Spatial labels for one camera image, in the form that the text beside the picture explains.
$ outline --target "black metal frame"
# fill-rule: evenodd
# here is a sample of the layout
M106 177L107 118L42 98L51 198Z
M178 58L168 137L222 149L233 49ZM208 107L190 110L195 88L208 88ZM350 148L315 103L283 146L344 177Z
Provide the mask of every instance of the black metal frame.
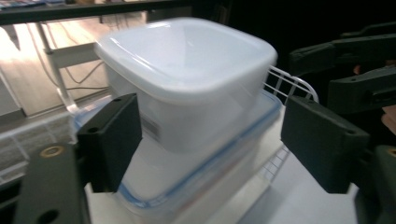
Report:
M199 7L205 11L217 2L216 0L153 0L97 5L18 8L0 11L0 25L75 19L172 7L193 7L197 11L197 16L200 17Z
M371 26L342 35L346 39L297 49L290 54L290 68L297 75L315 74L342 63L396 59L395 27L395 22ZM396 146L369 146L376 130L369 134L339 115L396 105L396 68L331 80L328 93L327 106L288 98L282 141L327 192L347 193L351 183L359 187L360 224L396 223Z

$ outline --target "square food container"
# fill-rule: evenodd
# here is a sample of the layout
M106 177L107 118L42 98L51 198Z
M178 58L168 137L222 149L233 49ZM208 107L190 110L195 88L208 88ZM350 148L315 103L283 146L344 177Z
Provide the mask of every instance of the square food container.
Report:
M143 128L166 150L218 148L239 133L276 51L201 19L110 33L95 44L114 96L136 92Z
M110 100L107 97L80 109L74 118L76 128ZM261 91L246 113L241 132L215 149L173 153L144 133L115 196L135 223L173 223L181 216L205 220L258 172L253 163L259 143L280 108L274 95Z

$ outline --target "white wire rack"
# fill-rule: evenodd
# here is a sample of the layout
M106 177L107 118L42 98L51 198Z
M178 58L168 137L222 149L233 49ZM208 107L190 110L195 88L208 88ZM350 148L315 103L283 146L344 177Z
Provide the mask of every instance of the white wire rack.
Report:
M288 98L292 95L305 97L317 103L319 101L317 93L307 82L273 66L270 67L268 78L262 87L278 97L283 105L286 104ZM265 163L261 174L272 181L289 154L290 151L286 146L281 147L275 156Z

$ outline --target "white plastic lid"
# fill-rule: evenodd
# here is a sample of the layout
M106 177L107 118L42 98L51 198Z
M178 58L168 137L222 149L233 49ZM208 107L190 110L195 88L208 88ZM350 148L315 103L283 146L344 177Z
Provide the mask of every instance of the white plastic lid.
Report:
M267 42L195 18L110 33L97 41L95 51L137 88L175 104L227 93L250 73L276 61L276 51Z

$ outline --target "plastic container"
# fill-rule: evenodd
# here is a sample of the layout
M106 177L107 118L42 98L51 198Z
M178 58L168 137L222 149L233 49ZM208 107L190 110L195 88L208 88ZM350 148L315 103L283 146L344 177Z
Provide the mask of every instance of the plastic container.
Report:
M74 117L75 127L81 127L109 101L107 97L81 108ZM216 149L172 153L144 133L116 196L137 223L170 223L191 206L210 208L193 209L195 215L210 216L258 172L253 160L259 142L280 107L274 95L262 91L247 113L246 126ZM227 184L219 187L220 182ZM211 203L197 205L208 193Z
M144 130L174 152L218 148L239 133L276 61L267 42L193 18L105 35L95 51L113 94L136 92Z

